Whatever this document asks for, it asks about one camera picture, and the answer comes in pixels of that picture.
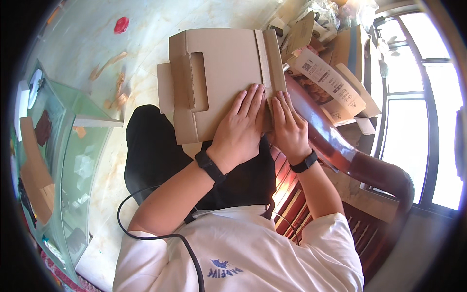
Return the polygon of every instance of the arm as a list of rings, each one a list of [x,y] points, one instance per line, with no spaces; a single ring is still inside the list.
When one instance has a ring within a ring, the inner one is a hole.
[[[279,92],[277,97],[273,98],[272,104],[274,131],[268,138],[278,146],[291,165],[297,165],[311,154],[308,144],[308,122],[296,113],[288,93]],[[340,196],[321,165],[314,163],[297,175],[313,219],[334,213],[344,214]]]
[[[264,109],[264,86],[253,84],[248,92],[243,90],[238,94],[219,124],[206,153],[223,174],[258,155]],[[155,235],[171,233],[213,184],[198,163],[191,162],[145,199],[128,230]]]

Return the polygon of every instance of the white t-shirt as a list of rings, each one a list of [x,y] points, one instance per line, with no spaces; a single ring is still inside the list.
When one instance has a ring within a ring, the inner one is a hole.
[[[360,259],[344,215],[313,220],[298,246],[262,213],[261,205],[204,212],[178,228],[199,261],[206,291],[363,290]],[[124,235],[113,281],[113,292],[122,291],[197,292],[198,277],[183,242]]]

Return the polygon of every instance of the window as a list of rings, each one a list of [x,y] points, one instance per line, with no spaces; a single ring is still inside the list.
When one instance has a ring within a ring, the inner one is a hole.
[[[404,169],[420,201],[428,156],[428,119],[424,100],[389,100],[386,143],[382,160]]]
[[[382,55],[388,74],[375,156],[410,175],[414,204],[450,213],[462,190],[454,159],[462,98],[449,52],[425,13],[390,16],[375,28],[389,46]]]
[[[388,64],[388,92],[423,91],[422,77],[409,46],[397,48],[384,56]]]

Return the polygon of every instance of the brown cloth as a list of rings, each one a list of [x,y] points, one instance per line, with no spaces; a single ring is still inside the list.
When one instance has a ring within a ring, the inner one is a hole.
[[[47,110],[44,109],[44,111],[42,112],[42,116],[37,122],[37,125],[34,129],[34,133],[37,138],[37,144],[43,147],[50,138],[51,130],[52,123],[49,120],[49,113],[47,112]]]

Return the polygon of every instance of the plastic bag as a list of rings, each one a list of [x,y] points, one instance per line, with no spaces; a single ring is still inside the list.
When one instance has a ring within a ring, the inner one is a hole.
[[[340,21],[337,18],[337,4],[330,0],[311,0],[303,5],[297,20],[302,19],[308,12],[313,11],[315,20],[327,30],[338,30]]]
[[[348,0],[339,7],[339,31],[361,24],[368,32],[375,19],[375,12],[379,5],[374,0]]]
[[[303,5],[297,21],[313,11],[315,24],[313,36],[323,44],[326,44],[337,35],[340,21],[337,18],[337,4],[330,0],[311,0]]]

